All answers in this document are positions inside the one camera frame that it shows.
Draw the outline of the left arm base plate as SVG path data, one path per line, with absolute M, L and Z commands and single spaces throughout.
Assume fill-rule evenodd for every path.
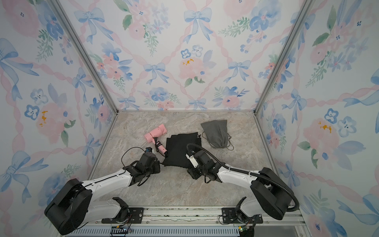
M 102 224 L 141 224 L 144 216 L 144 208 L 129 207 L 122 209 L 115 218 L 105 218 L 101 220 Z

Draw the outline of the plain black pouch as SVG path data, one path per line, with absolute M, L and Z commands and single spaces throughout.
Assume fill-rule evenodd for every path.
M 188 134 L 171 135 L 166 139 L 167 157 L 163 161 L 164 166 L 191 168 L 192 163 L 186 157 L 187 144 L 193 143 L 201 146 L 201 138 L 197 132 Z

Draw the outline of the grey drawstring pouch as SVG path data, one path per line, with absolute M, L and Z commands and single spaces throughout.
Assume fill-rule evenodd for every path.
M 227 124 L 228 121 L 226 119 L 212 120 L 200 124 L 203 128 L 202 136 L 212 148 L 228 149 L 230 151 L 235 149 L 230 141 L 231 136 L 228 133 Z

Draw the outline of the pink hair dryer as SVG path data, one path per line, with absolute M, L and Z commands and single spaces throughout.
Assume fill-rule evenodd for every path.
M 153 143 L 156 151 L 164 157 L 167 157 L 168 151 L 163 146 L 163 144 L 159 141 L 159 137 L 165 135 L 166 133 L 167 133 L 167 129 L 165 128 L 164 124 L 161 124 L 155 129 L 151 130 L 150 132 L 144 135 L 146 141 L 148 143 Z

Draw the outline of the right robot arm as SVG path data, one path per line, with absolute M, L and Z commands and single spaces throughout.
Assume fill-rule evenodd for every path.
M 282 220 L 294 201 L 290 188 L 269 168 L 261 171 L 240 170 L 212 160 L 205 151 L 190 152 L 186 158 L 191 163 L 188 174 L 193 179 L 203 176 L 205 183 L 234 184 L 252 191 L 253 197 L 241 198 L 232 214 L 225 214 L 232 222 L 247 224 L 261 214 Z

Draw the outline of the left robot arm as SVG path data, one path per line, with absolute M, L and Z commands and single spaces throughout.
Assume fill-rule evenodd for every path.
M 107 201 L 99 201 L 99 198 L 121 188 L 141 186 L 151 175 L 158 173 L 158 158 L 146 151 L 140 160 L 115 173 L 93 180 L 69 180 L 47 205 L 44 215 L 60 235 L 70 234 L 101 219 L 124 223 L 132 216 L 128 204 L 120 197 Z

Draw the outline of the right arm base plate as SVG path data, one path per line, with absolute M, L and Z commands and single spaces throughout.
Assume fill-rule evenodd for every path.
M 236 211 L 235 208 L 223 207 L 221 208 L 222 214 L 219 216 L 221 224 L 262 224 L 263 218 L 261 214 L 252 217 L 246 216 L 242 211 Z

